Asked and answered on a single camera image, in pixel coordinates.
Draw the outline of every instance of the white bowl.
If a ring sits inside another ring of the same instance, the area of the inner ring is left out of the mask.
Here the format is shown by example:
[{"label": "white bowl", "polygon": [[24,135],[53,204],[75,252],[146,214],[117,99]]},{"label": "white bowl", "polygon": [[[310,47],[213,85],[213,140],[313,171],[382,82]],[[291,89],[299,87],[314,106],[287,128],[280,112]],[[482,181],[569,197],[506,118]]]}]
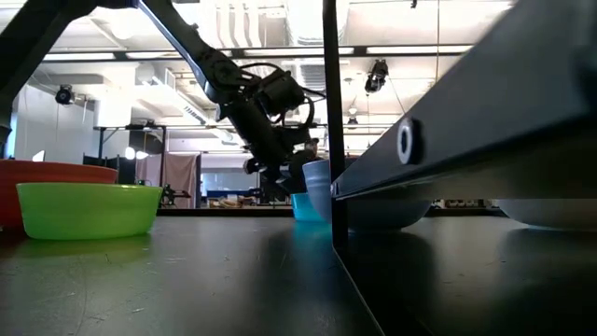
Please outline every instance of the white bowl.
[{"label": "white bowl", "polygon": [[[313,208],[331,224],[329,160],[306,163],[302,170]],[[429,210],[431,201],[348,200],[347,206],[351,231],[393,231],[419,221]]]},{"label": "white bowl", "polygon": [[597,199],[498,200],[504,213],[535,227],[597,230]]}]

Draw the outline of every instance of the metal bar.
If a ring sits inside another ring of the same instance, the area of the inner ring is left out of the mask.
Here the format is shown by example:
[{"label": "metal bar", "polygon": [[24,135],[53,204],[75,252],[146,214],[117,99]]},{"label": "metal bar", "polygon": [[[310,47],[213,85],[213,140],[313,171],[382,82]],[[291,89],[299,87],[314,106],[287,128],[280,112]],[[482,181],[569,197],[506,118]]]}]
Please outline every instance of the metal bar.
[{"label": "metal bar", "polygon": [[104,140],[104,144],[105,144],[106,142],[108,142],[108,140],[110,140],[110,138],[111,138],[111,137],[114,135],[114,133],[116,133],[116,131],[118,131],[118,130],[113,130],[113,131],[112,131],[112,132],[111,132],[111,133],[110,133],[110,134],[109,134],[109,135],[108,135],[108,136],[105,138],[105,140]]},{"label": "metal bar", "polygon": [[99,148],[97,149],[97,158],[101,159],[102,158],[102,154],[104,154],[104,132],[105,132],[105,128],[101,127],[99,129],[100,131],[100,145]]},{"label": "metal bar", "polygon": [[[333,181],[344,171],[344,130],[336,0],[324,0],[323,10],[329,166]],[[346,202],[340,200],[332,200],[332,241],[339,254],[344,253],[348,245],[348,218]]]},{"label": "metal bar", "polygon": [[[457,45],[457,44],[443,44],[439,45],[439,53],[437,53],[436,45],[387,45],[387,46],[343,46],[352,52],[343,52],[342,59],[346,58],[361,58],[361,57],[378,57],[378,58],[399,58],[399,57],[458,57],[465,54],[465,51],[472,46]],[[368,53],[370,49],[382,49],[374,53]],[[320,47],[286,47],[282,49],[272,48],[250,48],[250,49],[219,49],[225,53],[232,60],[290,60],[290,59],[320,59],[323,52],[316,52],[321,50]],[[106,58],[107,52],[113,51],[113,58]],[[85,60],[78,59],[80,54],[102,54],[98,55],[97,59],[90,60],[86,57]],[[113,62],[171,62],[184,61],[175,49],[162,50],[136,50],[124,51],[115,48],[102,49],[100,51],[90,51],[85,49],[72,49],[71,52],[52,52],[49,54],[43,63],[113,63]],[[73,59],[61,57],[58,60],[52,60],[52,55],[68,55],[75,54]]]},{"label": "metal bar", "polygon": [[519,1],[336,180],[335,197],[597,196],[596,72],[579,63],[595,42],[578,39],[595,17],[582,3]]},{"label": "metal bar", "polygon": [[160,187],[163,187],[164,165],[166,163],[166,141],[168,141],[168,131],[166,126],[161,126],[161,159],[160,159]]},{"label": "metal bar", "polygon": [[[388,129],[392,127],[391,123],[379,123],[379,124],[343,124],[343,128],[345,129]],[[233,125],[217,125],[217,126],[203,126],[203,125],[164,125],[167,126],[170,130],[189,130],[189,131],[209,131],[209,130],[235,130]],[[328,124],[318,124],[314,129],[323,129],[327,128]],[[94,127],[94,130],[99,130],[100,128],[104,128],[105,130],[119,130],[119,131],[138,131],[138,132],[149,132],[152,130],[158,130],[161,128],[159,126],[151,126],[151,127],[144,127],[144,129],[127,129],[126,126],[111,126],[111,127]]]}]

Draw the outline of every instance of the ceiling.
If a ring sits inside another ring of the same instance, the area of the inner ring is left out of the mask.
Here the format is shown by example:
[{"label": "ceiling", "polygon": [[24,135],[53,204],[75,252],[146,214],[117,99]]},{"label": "ceiling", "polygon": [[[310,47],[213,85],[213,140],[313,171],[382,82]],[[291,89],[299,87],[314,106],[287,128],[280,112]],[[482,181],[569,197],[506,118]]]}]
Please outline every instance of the ceiling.
[{"label": "ceiling", "polygon": [[[0,1],[0,30],[4,29],[23,2]],[[201,0],[200,3],[175,4],[175,7],[187,23],[198,24],[201,37],[215,48],[275,49],[321,46],[322,23],[321,15],[318,14],[321,13],[321,3],[321,0]],[[410,1],[339,1],[340,44],[346,47],[473,45],[511,6],[511,1],[419,0],[416,8],[410,8]],[[72,22],[51,52],[169,49],[173,49],[172,46],[140,10],[97,8],[88,17]],[[367,96],[363,88],[368,70],[376,57],[340,58],[342,103],[346,119],[351,116],[349,107],[356,107],[354,115],[361,125],[392,124],[458,61],[459,56],[435,57],[432,53],[384,59],[391,80],[381,91]],[[254,61],[235,62],[247,64]],[[260,61],[275,63],[291,71],[303,85],[316,90],[323,89],[323,59],[297,60],[289,56]],[[184,109],[179,101],[173,99],[172,92],[121,77],[122,73],[126,73],[121,69],[138,68],[141,65],[150,66],[157,74],[167,69],[168,74],[172,73],[175,77],[174,84],[170,85],[174,87],[173,92],[181,91],[193,106],[206,116],[213,117],[215,106],[196,85],[188,65],[183,61],[149,59],[122,63],[43,63],[30,83],[55,89],[60,84],[52,81],[55,76],[100,75],[106,81],[81,85],[82,93],[102,99],[106,86],[116,87],[127,92],[134,100],[134,118],[188,124],[189,119],[185,119]],[[264,76],[267,71],[258,68],[257,74]],[[300,115],[304,118],[305,113],[301,112]],[[316,117],[326,123],[325,104],[317,105]],[[178,132],[173,136],[210,136],[206,131]],[[368,133],[380,132],[381,129],[347,131],[360,134],[353,137],[362,136],[362,139],[367,138],[368,143],[371,142]]]}]

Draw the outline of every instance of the green bowl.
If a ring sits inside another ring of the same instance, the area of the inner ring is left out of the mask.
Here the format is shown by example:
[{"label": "green bowl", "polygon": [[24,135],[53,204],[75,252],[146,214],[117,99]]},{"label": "green bowl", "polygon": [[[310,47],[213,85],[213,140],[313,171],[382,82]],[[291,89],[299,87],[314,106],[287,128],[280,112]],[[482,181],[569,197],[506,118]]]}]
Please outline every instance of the green bowl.
[{"label": "green bowl", "polygon": [[23,183],[17,191],[27,234],[51,240],[145,233],[161,196],[159,187],[88,183]]}]

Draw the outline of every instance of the blue cup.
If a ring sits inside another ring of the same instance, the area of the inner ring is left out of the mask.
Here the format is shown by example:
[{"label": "blue cup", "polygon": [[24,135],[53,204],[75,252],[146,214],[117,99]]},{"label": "blue cup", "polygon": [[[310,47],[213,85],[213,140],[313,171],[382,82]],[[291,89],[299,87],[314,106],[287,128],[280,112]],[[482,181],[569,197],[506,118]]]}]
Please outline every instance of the blue cup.
[{"label": "blue cup", "polygon": [[315,211],[308,193],[292,194],[292,212],[299,221],[324,221]]}]

